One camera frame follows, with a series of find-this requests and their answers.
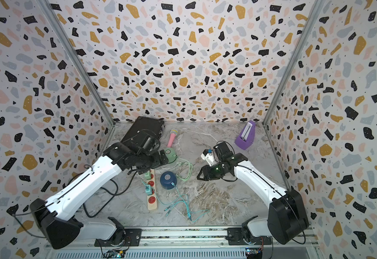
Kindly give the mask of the green USB charger plug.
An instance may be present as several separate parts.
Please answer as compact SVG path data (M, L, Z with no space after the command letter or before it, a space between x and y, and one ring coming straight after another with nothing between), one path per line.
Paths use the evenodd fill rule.
M145 178L145 180L151 180L152 179L151 173L150 172L144 173L144 178Z

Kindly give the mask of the teal USB charger plug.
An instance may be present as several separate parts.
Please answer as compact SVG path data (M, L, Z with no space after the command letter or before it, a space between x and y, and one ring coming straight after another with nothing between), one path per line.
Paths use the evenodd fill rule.
M147 196L152 195L154 193L152 186L150 185L145 186L145 193Z

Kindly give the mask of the beige red power strip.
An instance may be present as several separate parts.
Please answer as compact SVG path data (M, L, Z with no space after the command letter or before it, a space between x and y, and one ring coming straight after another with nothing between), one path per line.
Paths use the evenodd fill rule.
M149 211L154 211L158 209L158 198L156 197L156 180L155 180L155 170L151 169L149 172L144 174L144 186L145 193L147 195L147 208Z

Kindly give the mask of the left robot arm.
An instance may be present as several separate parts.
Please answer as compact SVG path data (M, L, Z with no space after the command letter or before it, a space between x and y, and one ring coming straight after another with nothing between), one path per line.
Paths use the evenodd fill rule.
M125 229L113 217L106 220L77 220L75 213L105 183L121 172L145 173L166 165L160 141L147 132L109 146L97 161L62 191L47 200L36 199L31 211L38 228L52 248L61 249L78 240L98 240L110 246L125 242Z

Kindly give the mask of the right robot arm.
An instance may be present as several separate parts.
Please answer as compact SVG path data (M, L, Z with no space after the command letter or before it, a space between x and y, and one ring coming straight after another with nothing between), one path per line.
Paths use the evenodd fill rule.
M296 190L287 190L264 176L242 153L234 153L223 141L201 154L207 162L197 175L200 181L222 180L226 174L243 181L268 208L265 218L255 216L242 224L240 235L230 238L232 242L254 245L263 237L272 237L285 245L309 227L308 216L302 196Z

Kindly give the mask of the pink toy microphone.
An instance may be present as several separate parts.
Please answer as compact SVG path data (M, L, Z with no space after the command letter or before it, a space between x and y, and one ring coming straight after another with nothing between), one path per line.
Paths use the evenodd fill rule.
M173 128L171 129L170 131L170 137L169 137L169 141L168 141L168 144L167 144L167 148L171 148L172 145L173 145L173 142L176 138L176 136L178 135L178 130Z

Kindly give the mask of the black hard case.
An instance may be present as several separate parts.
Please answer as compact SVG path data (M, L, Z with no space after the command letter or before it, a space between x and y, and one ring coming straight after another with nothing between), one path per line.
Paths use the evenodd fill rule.
M138 117L129 128L121 143L128 146L142 147L159 141L163 135L165 123L163 120L149 117Z

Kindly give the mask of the purple metronome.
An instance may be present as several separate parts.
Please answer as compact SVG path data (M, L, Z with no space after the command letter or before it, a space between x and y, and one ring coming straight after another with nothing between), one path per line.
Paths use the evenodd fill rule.
M254 143L256 124L249 121L245 124L241 133L235 139L235 144L242 150L247 150Z

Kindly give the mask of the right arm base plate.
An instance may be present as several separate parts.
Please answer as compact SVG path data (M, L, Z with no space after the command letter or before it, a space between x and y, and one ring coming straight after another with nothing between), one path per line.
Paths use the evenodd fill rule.
M272 245L272 239L269 236L255 237L243 227L228 228L225 238L230 246Z

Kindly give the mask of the aluminium front rail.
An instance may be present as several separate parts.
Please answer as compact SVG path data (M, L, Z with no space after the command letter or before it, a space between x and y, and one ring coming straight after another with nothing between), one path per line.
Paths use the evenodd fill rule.
M76 241L55 250L45 248L45 259L321 259L312 229L285 245L273 237L242 239L239 226L132 227L122 247L96 241Z

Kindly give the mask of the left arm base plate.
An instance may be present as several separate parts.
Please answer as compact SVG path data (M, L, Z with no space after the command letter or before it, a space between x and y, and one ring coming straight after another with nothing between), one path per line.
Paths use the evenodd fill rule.
M108 240L97 239L94 246L109 249L138 247L141 237L142 229L127 228L122 231L116 231Z

